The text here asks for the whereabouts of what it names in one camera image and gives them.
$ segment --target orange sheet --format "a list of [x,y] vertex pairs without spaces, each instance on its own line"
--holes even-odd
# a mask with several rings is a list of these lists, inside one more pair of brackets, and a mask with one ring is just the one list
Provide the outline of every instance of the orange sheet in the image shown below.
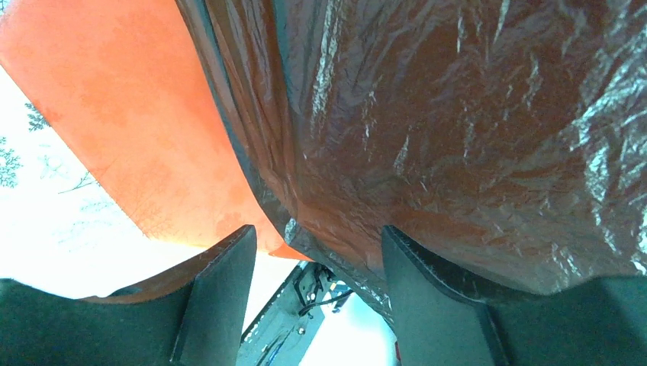
[[149,237],[208,247],[245,223],[286,246],[238,165],[173,0],[15,0],[0,63]]

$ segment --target black cable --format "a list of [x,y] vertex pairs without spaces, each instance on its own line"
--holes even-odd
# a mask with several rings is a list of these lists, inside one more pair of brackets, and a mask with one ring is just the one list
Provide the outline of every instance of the black cable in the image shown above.
[[308,311],[312,310],[314,307],[320,307],[322,305],[327,305],[329,303],[334,303],[335,301],[343,300],[352,294],[352,290],[348,290],[338,297],[333,297],[332,299],[321,301],[320,303],[309,303],[301,311],[299,311],[299,316],[305,315]]

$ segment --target orange surface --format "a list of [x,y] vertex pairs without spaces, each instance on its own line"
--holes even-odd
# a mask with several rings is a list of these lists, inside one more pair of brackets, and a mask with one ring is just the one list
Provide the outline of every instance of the orange surface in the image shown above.
[[149,237],[208,247],[245,223],[286,246],[253,197],[173,0],[15,0],[0,63]]

